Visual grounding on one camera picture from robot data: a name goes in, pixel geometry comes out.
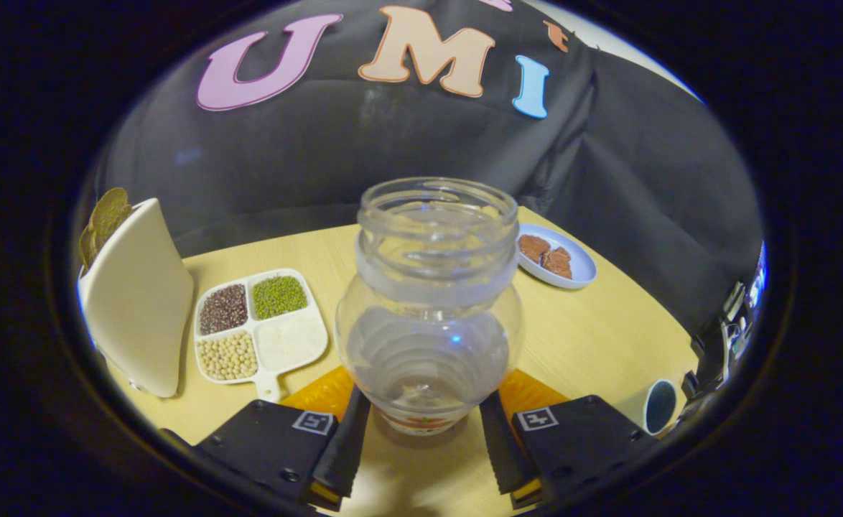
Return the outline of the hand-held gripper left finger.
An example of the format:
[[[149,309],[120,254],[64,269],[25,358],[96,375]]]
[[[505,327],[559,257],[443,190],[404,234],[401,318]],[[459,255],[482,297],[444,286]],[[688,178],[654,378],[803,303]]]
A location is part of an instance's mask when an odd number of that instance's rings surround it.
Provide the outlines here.
[[[370,409],[338,367],[280,403],[248,403],[192,451],[290,503],[338,511],[352,494]]]

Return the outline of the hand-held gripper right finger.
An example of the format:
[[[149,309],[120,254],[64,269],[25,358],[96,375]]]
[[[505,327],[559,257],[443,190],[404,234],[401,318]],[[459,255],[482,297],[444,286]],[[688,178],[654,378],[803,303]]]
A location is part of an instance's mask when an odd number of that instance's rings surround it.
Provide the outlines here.
[[[660,445],[601,396],[570,399],[519,369],[478,408],[499,491],[513,508],[595,492]]]

